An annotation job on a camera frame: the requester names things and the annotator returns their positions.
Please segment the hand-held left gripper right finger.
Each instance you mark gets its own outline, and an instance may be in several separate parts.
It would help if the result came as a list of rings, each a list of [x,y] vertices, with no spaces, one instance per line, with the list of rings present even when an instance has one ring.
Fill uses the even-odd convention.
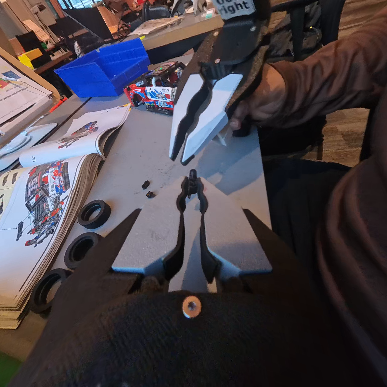
[[[197,179],[197,196],[201,266],[207,282],[271,273],[273,267],[242,207],[204,178]]]

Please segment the person's right forearm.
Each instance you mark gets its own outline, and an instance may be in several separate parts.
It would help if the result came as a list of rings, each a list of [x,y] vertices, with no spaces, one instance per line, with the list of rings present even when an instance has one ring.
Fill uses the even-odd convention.
[[[387,10],[351,35],[303,61],[271,65],[282,76],[285,96],[264,125],[290,128],[341,109],[370,108],[387,82]]]

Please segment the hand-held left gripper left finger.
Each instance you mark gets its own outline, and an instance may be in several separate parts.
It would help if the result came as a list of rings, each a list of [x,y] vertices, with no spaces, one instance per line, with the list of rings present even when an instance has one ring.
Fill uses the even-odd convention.
[[[112,270],[170,280],[182,267],[188,178],[179,177],[141,209]]]

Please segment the black star-printed brick piece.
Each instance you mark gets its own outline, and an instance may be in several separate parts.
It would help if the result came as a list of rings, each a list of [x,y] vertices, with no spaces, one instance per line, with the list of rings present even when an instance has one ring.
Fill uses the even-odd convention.
[[[198,192],[198,177],[197,170],[191,169],[188,176],[187,183],[187,198],[190,199],[191,196],[196,195]]]

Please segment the person's black pants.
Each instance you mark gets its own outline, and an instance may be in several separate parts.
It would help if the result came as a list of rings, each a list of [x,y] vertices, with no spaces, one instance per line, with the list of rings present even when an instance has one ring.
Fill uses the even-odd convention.
[[[334,162],[294,158],[263,162],[272,229],[310,276],[318,272],[317,227],[333,189],[350,169]]]

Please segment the open toy instruction booklet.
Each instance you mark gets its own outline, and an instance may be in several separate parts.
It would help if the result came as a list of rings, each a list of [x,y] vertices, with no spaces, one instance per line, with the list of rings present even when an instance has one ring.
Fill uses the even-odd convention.
[[[106,159],[107,138],[131,104],[74,119],[64,136],[22,152],[21,168],[1,175],[0,327],[17,329]]]

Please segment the grey background desk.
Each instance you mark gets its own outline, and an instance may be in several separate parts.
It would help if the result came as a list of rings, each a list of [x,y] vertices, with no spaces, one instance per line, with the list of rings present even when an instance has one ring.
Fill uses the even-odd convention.
[[[148,35],[142,42],[151,64],[157,64],[182,56],[191,49],[197,51],[207,35],[223,24],[219,15],[209,19],[188,15],[178,25]]]

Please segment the green plastic bin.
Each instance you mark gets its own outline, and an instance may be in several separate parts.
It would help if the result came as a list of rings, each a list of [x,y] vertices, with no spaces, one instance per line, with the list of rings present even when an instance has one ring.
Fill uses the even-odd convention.
[[[6,387],[17,373],[22,362],[3,352],[0,352],[0,386]]]

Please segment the task sheet on stand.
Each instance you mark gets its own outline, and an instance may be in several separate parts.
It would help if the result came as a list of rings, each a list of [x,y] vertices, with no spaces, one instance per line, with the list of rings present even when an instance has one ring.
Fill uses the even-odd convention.
[[[30,79],[34,80],[35,82],[37,82],[38,84],[40,84],[44,88],[46,88],[48,90],[51,90],[53,92],[50,96],[45,98],[43,101],[38,102],[37,104],[35,104],[32,107],[26,109],[25,111],[27,111],[27,110],[29,110],[31,108],[35,109],[35,108],[37,108],[37,106],[39,104],[46,104],[46,103],[50,103],[51,104],[52,102],[59,101],[59,99],[60,99],[59,92],[55,89],[54,86],[52,86],[48,81],[44,80],[40,75],[37,75],[33,70],[31,70],[26,65],[22,64],[19,60],[17,60],[15,57],[13,57],[11,54],[9,54],[7,51],[5,51],[2,48],[0,49],[0,57],[4,58],[7,62],[11,63],[12,66],[14,66],[17,69],[19,69],[22,73],[24,73]]]

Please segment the person's brown sweater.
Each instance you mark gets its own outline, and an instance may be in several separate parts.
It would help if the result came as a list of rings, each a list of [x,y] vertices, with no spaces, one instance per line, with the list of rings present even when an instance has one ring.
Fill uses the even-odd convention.
[[[368,157],[338,182],[317,234],[318,265],[362,386],[386,386],[386,91]]]

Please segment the person's right hand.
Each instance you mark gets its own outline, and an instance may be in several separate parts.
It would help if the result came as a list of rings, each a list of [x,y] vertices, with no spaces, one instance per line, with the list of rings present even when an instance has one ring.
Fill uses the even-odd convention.
[[[282,75],[273,66],[264,64],[259,86],[249,97],[238,104],[229,120],[231,129],[241,129],[247,117],[254,122],[268,120],[281,107],[285,94],[286,85]]]

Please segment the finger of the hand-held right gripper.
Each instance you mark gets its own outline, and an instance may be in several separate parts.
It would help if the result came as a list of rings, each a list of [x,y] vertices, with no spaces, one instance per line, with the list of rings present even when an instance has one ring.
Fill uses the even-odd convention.
[[[171,128],[169,158],[175,161],[184,150],[189,134],[196,128],[201,113],[208,107],[211,86],[202,74],[189,75],[175,101]]]
[[[181,155],[181,164],[187,165],[227,123],[226,106],[242,80],[242,74],[231,73],[209,87],[210,99],[199,114],[197,123],[188,130]]]

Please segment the white board stand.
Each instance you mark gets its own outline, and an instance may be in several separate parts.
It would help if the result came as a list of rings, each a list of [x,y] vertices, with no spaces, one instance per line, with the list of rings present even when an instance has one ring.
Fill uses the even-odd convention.
[[[57,127],[57,123],[29,127],[13,138],[0,150],[0,171],[5,171],[15,165],[21,153],[36,145],[43,137]]]

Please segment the printed brick instruction sheet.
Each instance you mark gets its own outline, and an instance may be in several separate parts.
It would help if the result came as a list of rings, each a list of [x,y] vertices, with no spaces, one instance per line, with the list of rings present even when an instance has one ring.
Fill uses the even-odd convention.
[[[53,92],[0,59],[0,123],[3,124]]]

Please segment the blue plastic bin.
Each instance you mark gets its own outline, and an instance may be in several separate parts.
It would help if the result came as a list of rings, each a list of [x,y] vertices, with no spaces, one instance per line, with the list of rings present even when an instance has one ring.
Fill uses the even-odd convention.
[[[120,96],[148,71],[150,60],[141,39],[100,47],[55,73],[79,98]]]

